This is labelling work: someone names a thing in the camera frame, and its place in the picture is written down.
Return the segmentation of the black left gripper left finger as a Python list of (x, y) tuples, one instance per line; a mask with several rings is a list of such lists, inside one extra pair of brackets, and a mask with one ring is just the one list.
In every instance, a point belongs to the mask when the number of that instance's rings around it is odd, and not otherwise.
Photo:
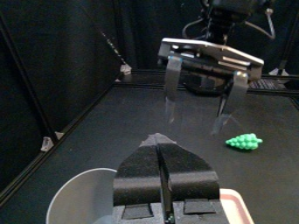
[(114, 224), (165, 224), (157, 135), (123, 161), (114, 180)]

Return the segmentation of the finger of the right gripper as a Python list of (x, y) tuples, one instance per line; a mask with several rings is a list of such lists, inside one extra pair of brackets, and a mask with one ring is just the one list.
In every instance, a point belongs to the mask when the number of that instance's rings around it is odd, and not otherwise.
[(167, 122), (174, 122), (175, 97), (179, 85), (183, 59), (175, 56), (169, 57), (169, 63), (165, 76), (165, 101)]
[(218, 118), (213, 125), (211, 134), (218, 135), (222, 127), (238, 110), (249, 91), (249, 74), (235, 72), (229, 83), (229, 92), (221, 98)]

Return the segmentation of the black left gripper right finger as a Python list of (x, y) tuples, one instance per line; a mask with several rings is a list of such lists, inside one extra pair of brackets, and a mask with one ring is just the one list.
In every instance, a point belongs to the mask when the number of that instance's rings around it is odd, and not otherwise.
[(219, 177), (210, 164), (167, 136), (157, 135), (159, 167), (175, 224), (230, 224), (221, 204)]

